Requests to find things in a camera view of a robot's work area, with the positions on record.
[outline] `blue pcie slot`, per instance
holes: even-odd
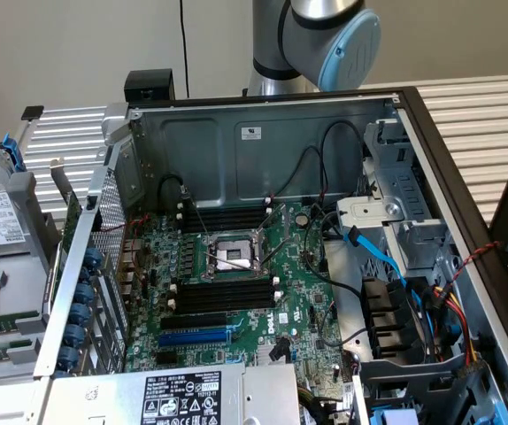
[[[231,331],[226,328],[193,329],[159,336],[160,347],[190,344],[229,343]]]

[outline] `green circuit board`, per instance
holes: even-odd
[[[260,364],[261,352],[269,352],[278,338],[287,336],[291,342],[292,363],[296,368],[297,382],[310,388],[315,395],[340,398],[343,380],[333,378],[333,366],[342,364],[340,348],[330,348],[320,341],[317,329],[310,323],[309,309],[313,306],[317,322],[327,311],[333,300],[331,286],[307,270],[301,252],[305,230],[298,228],[295,217],[298,213],[310,214],[307,206],[300,203],[286,204],[283,214],[277,214],[264,230],[264,252],[267,254],[285,238],[285,226],[289,227],[289,241],[270,260],[270,273],[280,278],[282,297],[275,308],[230,312],[227,323],[237,326],[229,343],[181,345],[175,347],[177,364],[168,367],[192,367],[213,364],[244,362],[246,366]],[[310,232],[307,251],[312,253],[316,266],[319,261],[320,238],[316,228]],[[166,368],[156,363],[156,353],[162,334],[161,319],[172,313],[165,306],[165,296],[173,276],[173,255],[178,257],[193,247],[194,259],[189,283],[202,283],[207,256],[204,235],[178,233],[166,217],[153,216],[139,231],[148,254],[140,257],[144,271],[157,270],[157,282],[150,286],[147,299],[142,296],[139,285],[133,285],[131,297],[131,334],[127,347],[125,371],[139,372]],[[244,231],[225,232],[243,235]],[[184,267],[177,264],[177,272]],[[339,340],[337,322],[328,315],[324,335],[327,340]]]

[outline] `cpu socket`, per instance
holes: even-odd
[[[264,270],[260,266],[262,254],[262,232],[247,234],[220,234],[210,236],[207,251],[207,268],[203,278],[222,278],[233,272],[233,278],[250,278],[260,275]]]

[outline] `black box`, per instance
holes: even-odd
[[[175,100],[171,68],[130,71],[124,83],[124,98],[138,103]]]

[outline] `motherboard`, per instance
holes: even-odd
[[[307,256],[315,268],[323,267],[320,220],[309,229],[305,249],[311,207],[297,202],[278,208],[271,217],[271,210],[263,212],[261,232],[182,231],[175,218],[161,215],[147,216],[132,229],[120,277],[133,287],[125,372],[288,362],[295,366],[299,386],[315,395],[342,397],[341,348],[325,345],[318,332],[333,291],[304,260]],[[218,327],[189,329],[181,317]],[[186,329],[173,330],[174,321],[176,328]],[[219,338],[221,323],[225,335]],[[328,341],[339,340],[334,308],[323,328]],[[281,348],[286,354],[276,355]]]

